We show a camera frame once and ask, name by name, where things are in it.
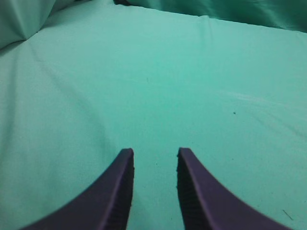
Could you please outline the left gripper dark purple left finger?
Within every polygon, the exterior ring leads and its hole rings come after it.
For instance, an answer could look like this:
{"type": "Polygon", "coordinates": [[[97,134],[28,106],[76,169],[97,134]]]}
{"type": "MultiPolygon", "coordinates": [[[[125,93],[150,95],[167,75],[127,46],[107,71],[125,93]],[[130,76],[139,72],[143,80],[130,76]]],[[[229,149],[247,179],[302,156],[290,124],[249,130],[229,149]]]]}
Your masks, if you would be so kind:
{"type": "Polygon", "coordinates": [[[27,230],[125,230],[134,187],[134,152],[122,149],[81,194],[27,230]]]}

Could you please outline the left gripper dark purple right finger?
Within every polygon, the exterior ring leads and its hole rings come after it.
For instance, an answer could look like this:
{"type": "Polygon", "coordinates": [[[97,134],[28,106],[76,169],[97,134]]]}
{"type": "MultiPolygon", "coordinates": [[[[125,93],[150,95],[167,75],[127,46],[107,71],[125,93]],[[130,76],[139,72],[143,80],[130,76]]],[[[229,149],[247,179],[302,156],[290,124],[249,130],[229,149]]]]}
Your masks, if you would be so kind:
{"type": "Polygon", "coordinates": [[[177,195],[187,230],[286,230],[226,189],[189,148],[177,154],[177,195]]]}

